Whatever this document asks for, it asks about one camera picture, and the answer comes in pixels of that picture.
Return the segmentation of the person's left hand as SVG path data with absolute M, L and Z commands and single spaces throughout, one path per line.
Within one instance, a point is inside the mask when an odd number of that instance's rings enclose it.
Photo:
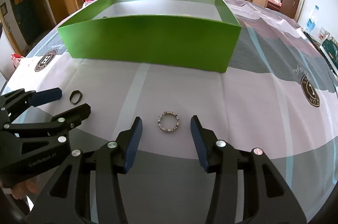
M 29 194 L 39 194 L 41 190 L 39 188 L 38 182 L 38 176 L 30 178 L 24 182 L 20 182 L 11 189 L 11 195 L 16 200 L 22 200 Z

